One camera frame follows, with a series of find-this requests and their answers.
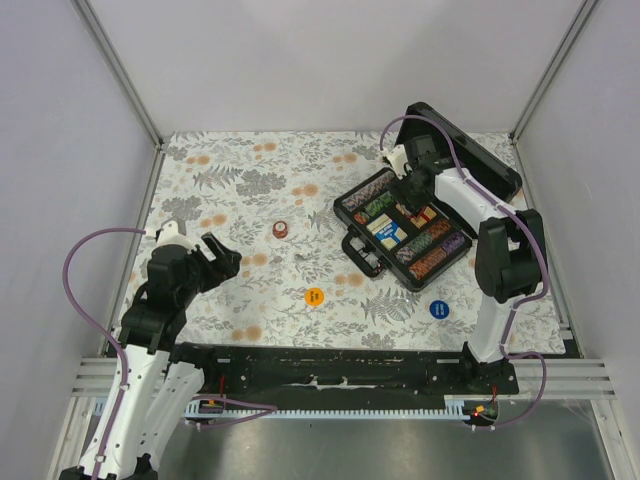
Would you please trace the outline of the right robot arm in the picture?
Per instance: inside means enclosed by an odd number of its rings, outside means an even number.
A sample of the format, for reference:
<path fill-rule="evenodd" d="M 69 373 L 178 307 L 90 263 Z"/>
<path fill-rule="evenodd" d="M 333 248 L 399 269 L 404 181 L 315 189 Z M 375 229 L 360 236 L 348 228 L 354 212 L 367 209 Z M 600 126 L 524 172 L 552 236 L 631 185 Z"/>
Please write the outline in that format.
<path fill-rule="evenodd" d="M 481 185 L 460 161 L 453 140 L 445 142 L 446 157 L 432 157 L 416 140 L 381 152 L 396 176 L 392 192 L 401 205 L 417 212 L 430 200 L 440 201 L 475 234 L 474 272 L 482 300 L 457 377 L 465 391 L 477 394 L 513 358 L 507 344 L 519 307 L 549 290 L 544 223 L 537 210 L 518 210 Z"/>

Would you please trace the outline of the blue playing card deck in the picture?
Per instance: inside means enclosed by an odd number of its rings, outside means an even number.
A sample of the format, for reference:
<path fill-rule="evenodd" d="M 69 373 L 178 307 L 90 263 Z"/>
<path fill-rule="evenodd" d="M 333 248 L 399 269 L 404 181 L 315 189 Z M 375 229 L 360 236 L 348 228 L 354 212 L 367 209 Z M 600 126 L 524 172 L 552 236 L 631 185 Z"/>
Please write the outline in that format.
<path fill-rule="evenodd" d="M 386 250 L 392 250 L 408 238 L 408 234 L 387 214 L 372 220 L 366 228 Z"/>

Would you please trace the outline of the yellow big blind button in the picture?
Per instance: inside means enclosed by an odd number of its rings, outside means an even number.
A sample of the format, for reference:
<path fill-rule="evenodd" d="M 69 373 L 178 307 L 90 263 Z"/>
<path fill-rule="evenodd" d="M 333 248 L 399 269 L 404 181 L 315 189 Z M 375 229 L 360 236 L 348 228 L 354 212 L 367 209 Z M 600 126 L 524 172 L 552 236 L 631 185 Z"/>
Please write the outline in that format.
<path fill-rule="evenodd" d="M 318 287 L 312 287 L 305 292 L 304 300 L 309 306 L 318 307 L 323 304 L 325 300 L 325 294 L 322 289 Z"/>

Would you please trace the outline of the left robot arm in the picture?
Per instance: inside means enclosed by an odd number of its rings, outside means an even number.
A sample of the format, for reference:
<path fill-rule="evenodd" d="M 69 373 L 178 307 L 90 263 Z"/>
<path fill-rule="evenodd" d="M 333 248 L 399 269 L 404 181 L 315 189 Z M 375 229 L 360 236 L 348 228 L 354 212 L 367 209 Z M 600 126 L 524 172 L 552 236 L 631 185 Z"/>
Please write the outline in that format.
<path fill-rule="evenodd" d="M 63 479 L 155 479 L 167 443 L 197 392 L 219 384 L 212 350 L 177 344 L 186 310 L 196 296 L 232 279 L 242 256 L 212 233 L 194 243 L 169 222 L 153 232 L 156 246 L 147 280 L 108 341 L 116 373 L 94 436 Z"/>

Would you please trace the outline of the blue small blind button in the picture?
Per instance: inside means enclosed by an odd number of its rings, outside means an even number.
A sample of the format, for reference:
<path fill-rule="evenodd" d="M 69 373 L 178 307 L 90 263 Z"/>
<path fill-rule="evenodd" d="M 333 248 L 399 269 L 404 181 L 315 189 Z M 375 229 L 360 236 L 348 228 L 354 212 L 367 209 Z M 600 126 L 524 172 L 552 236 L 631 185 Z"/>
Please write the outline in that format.
<path fill-rule="evenodd" d="M 429 305 L 429 312 L 435 319 L 446 319 L 450 314 L 449 305 L 443 300 L 434 300 Z"/>

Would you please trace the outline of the red playing card deck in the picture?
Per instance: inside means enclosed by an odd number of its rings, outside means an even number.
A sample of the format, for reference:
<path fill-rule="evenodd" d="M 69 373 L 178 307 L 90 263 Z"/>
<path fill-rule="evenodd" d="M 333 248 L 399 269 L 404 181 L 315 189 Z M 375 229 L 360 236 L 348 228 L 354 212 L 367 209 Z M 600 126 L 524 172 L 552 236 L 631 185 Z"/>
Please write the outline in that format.
<path fill-rule="evenodd" d="M 431 207 L 423 208 L 418 214 L 409 218 L 410 222 L 417 228 L 422 228 L 438 216 L 437 212 Z"/>

